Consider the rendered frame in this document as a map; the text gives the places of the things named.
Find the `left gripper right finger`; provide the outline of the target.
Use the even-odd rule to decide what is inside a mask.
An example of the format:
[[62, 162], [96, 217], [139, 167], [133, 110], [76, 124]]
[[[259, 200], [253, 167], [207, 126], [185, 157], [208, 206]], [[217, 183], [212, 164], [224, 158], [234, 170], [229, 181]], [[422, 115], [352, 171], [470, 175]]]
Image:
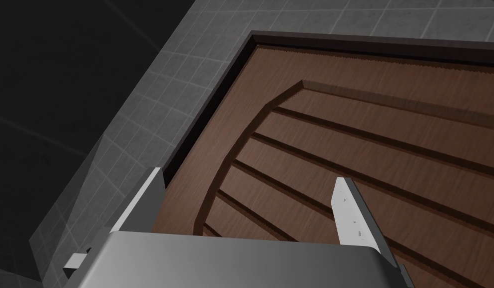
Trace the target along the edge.
[[336, 179], [331, 208], [341, 245], [371, 247], [393, 267], [398, 267], [384, 235], [351, 178]]

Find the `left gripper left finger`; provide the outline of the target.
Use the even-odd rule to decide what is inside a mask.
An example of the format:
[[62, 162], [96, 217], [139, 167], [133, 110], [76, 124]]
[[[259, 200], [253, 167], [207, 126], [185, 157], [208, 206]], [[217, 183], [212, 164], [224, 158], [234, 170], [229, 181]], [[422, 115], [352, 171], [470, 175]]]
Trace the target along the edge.
[[152, 232], [165, 194], [162, 168], [149, 167], [109, 219], [110, 231]]

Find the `brown wooden slatted door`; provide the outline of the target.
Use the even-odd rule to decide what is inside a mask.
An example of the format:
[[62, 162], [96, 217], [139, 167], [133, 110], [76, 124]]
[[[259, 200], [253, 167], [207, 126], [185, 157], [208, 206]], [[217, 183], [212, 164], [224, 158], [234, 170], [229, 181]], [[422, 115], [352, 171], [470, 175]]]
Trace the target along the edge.
[[156, 233], [337, 244], [351, 178], [418, 288], [494, 288], [494, 68], [257, 46]]

